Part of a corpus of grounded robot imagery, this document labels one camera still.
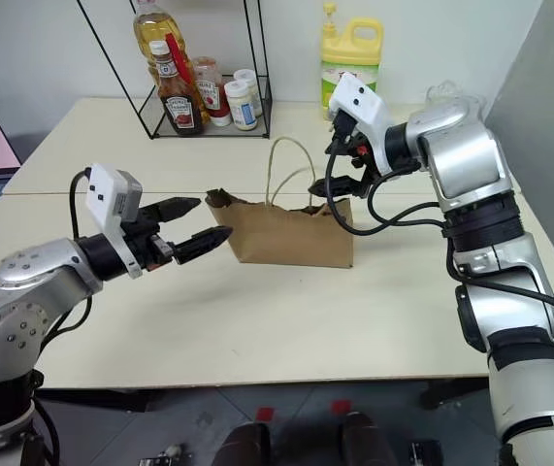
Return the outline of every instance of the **bag handle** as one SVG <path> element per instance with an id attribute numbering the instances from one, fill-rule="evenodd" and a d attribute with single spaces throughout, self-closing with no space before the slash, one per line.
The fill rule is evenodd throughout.
<path id="1" fill-rule="evenodd" d="M 292 178 L 294 178 L 296 175 L 298 175 L 299 173 L 301 172 L 304 172 L 305 170 L 307 170 L 307 168 L 299 168 L 298 170 L 296 170 L 295 172 L 293 173 L 290 173 L 286 178 L 285 180 L 283 180 L 281 182 L 281 184 L 277 187 L 277 190 L 275 191 L 275 194 L 273 194 L 273 198 L 272 200 L 270 200 L 270 177 L 272 175 L 272 171 L 273 171 L 273 157 L 275 156 L 275 148 L 277 147 L 277 144 L 281 141 L 291 141 L 292 143 L 294 143 L 296 146 L 298 146 L 300 149 L 303 150 L 303 152 L 305 153 L 305 155 L 307 156 L 307 160 L 309 161 L 309 165 L 311 167 L 311 172 L 313 174 L 313 182 L 315 183 L 315 179 L 316 179 L 316 176 L 315 176 L 315 168 L 313 167 L 313 161 L 311 160 L 311 156 L 309 155 L 309 152 L 307 151 L 307 149 L 305 149 L 305 146 L 303 146 L 301 143 L 299 143 L 298 141 L 296 141 L 294 138 L 290 138 L 289 136 L 279 136 L 278 138 L 275 139 L 275 141 L 273 142 L 273 145 L 272 147 L 270 148 L 270 157 L 268 158 L 268 179 L 266 180 L 266 205 L 267 206 L 272 206 L 275 202 L 275 198 L 277 197 L 277 194 L 278 192 L 280 191 L 280 189 L 287 183 L 289 182 Z M 311 193 L 309 193 L 309 205 L 311 205 L 311 199 L 312 199 L 312 195 Z"/>

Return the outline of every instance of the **robotic arm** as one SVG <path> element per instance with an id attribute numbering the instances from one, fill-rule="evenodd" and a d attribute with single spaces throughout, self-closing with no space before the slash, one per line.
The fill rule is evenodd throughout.
<path id="1" fill-rule="evenodd" d="M 184 216 L 199 199 L 174 197 L 139 208 L 141 185 L 125 172 L 94 165 L 87 169 L 87 207 L 102 233 L 61 239 L 21 250 L 0 261 L 0 461 L 39 465 L 41 446 L 30 435 L 34 390 L 43 376 L 34 370 L 50 332 L 80 301 L 120 275 L 171 262 L 183 264 L 223 243 L 228 227 L 213 227 L 174 244 L 159 223 Z"/>
<path id="2" fill-rule="evenodd" d="M 365 197 L 392 174 L 429 172 L 445 218 L 447 271 L 462 283 L 456 300 L 463 334 L 488 357 L 500 463 L 554 464 L 554 297 L 478 102 L 456 97 L 391 126 L 382 100 L 345 74 L 329 111 L 335 129 L 329 169 L 311 192 L 328 194 L 330 205 L 331 194 Z M 341 154 L 366 167 L 360 182 L 331 179 Z"/>

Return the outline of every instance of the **handle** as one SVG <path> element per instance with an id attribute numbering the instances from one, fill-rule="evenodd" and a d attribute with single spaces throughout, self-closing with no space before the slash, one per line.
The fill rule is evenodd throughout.
<path id="1" fill-rule="evenodd" d="M 375 38 L 365 39 L 357 37 L 356 30 L 363 28 L 372 29 L 375 32 Z M 375 49 L 380 48 L 382 37 L 384 36 L 384 27 L 382 27 L 380 21 L 372 17 L 354 17 L 345 28 L 343 35 L 347 37 L 352 44 L 357 44 L 359 47 L 366 49 Z"/>
<path id="2" fill-rule="evenodd" d="M 313 167 L 313 161 L 311 160 L 311 156 L 309 155 L 309 152 L 307 151 L 307 149 L 305 149 L 305 146 L 300 144 L 294 138 L 290 138 L 289 136 L 280 136 L 280 137 L 276 138 L 275 141 L 273 142 L 272 147 L 270 148 L 270 157 L 268 158 L 268 179 L 266 180 L 266 205 L 267 206 L 272 206 L 273 205 L 273 203 L 275 202 L 275 198 L 277 197 L 278 192 L 280 191 L 280 189 L 287 182 L 289 182 L 292 178 L 294 178 L 299 173 L 303 172 L 304 170 L 307 170 L 306 168 L 301 168 L 301 169 L 296 170 L 294 173 L 289 174 L 289 176 L 287 176 L 287 178 L 285 178 L 285 180 L 283 180 L 283 182 L 278 186 L 277 190 L 275 191 L 275 194 L 273 194 L 272 200 L 270 200 L 270 177 L 271 177 L 272 171 L 273 171 L 273 157 L 275 156 L 275 148 L 277 147 L 277 144 L 281 141 L 291 141 L 292 143 L 294 143 L 296 146 L 298 146 L 300 149 L 303 150 L 303 152 L 307 156 L 307 160 L 309 161 L 309 165 L 311 167 L 311 172 L 313 173 L 313 182 L 314 183 L 315 183 L 315 179 L 316 179 L 315 168 Z M 311 205 L 311 194 L 309 194 L 309 205 Z"/>

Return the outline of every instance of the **white wall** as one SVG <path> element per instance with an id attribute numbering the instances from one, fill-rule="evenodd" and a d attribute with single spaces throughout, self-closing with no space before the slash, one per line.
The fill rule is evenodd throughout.
<path id="1" fill-rule="evenodd" d="M 143 94 L 149 78 L 127 1 L 84 1 L 130 92 Z M 191 55 L 215 56 L 225 71 L 251 64 L 242 0 L 159 1 Z M 356 15 L 384 23 L 379 91 L 387 100 L 421 102 L 429 85 L 452 79 L 492 102 L 540 3 L 348 0 L 336 23 L 342 29 Z M 262 13 L 275 98 L 318 100 L 322 2 L 263 0 Z M 77 98 L 120 93 L 76 2 L 0 0 L 0 120 L 19 151 L 30 151 Z"/>

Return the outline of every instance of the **black wire rack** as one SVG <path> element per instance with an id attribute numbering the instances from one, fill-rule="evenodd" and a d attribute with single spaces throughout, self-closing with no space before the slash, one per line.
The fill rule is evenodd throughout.
<path id="1" fill-rule="evenodd" d="M 121 89 L 123 90 L 124 95 L 126 96 L 128 102 L 132 106 L 134 113 L 141 122 L 141 126 L 146 131 L 150 139 L 156 138 L 169 138 L 169 137 L 178 137 L 179 135 L 173 129 L 173 126 L 169 122 L 168 118 L 165 118 L 164 109 L 162 107 L 162 102 L 158 97 L 158 92 L 155 86 L 151 88 L 151 91 L 148 93 L 145 100 L 136 99 L 130 96 L 130 93 L 127 90 L 127 85 L 124 83 L 121 78 L 117 68 L 113 64 L 111 55 L 107 51 L 102 38 L 98 34 L 96 27 L 93 24 L 93 21 L 89 17 L 87 10 L 84 7 L 85 0 L 77 0 L 79 8 L 81 9 L 82 15 L 86 20 L 89 29 L 93 33 L 93 37 L 98 43 L 100 50 L 104 54 L 104 57 L 108 61 L 111 69 L 113 70 L 114 76 L 116 77 Z M 248 10 L 247 0 L 241 0 L 241 12 L 244 11 L 244 18 L 246 20 L 246 31 L 248 32 L 248 41 L 250 44 L 250 52 L 253 60 L 253 68 L 255 75 L 257 76 L 259 95 L 261 97 L 262 105 L 262 115 L 257 118 L 257 126 L 250 131 L 240 131 L 236 128 L 233 122 L 227 126 L 215 126 L 212 123 L 208 123 L 205 126 L 205 130 L 202 134 L 197 136 L 191 136 L 194 138 L 227 138 L 227 137 L 251 137 L 251 138 L 270 138 L 270 127 L 271 127 L 271 116 L 273 108 L 273 96 L 272 90 L 270 87 L 270 73 L 268 71 L 268 55 L 266 54 L 266 40 L 264 36 L 264 23 L 261 14 L 261 0 L 255 0 L 257 5 L 257 21 L 259 23 L 259 31 L 261 35 L 261 51 L 263 52 L 265 74 L 260 74 L 257 68 L 257 46 L 253 43 L 253 34 L 251 30 L 251 19 Z M 132 12 L 136 13 L 134 8 L 133 0 L 129 0 L 130 8 Z M 233 79 L 231 75 L 223 75 L 224 81 L 230 81 Z"/>

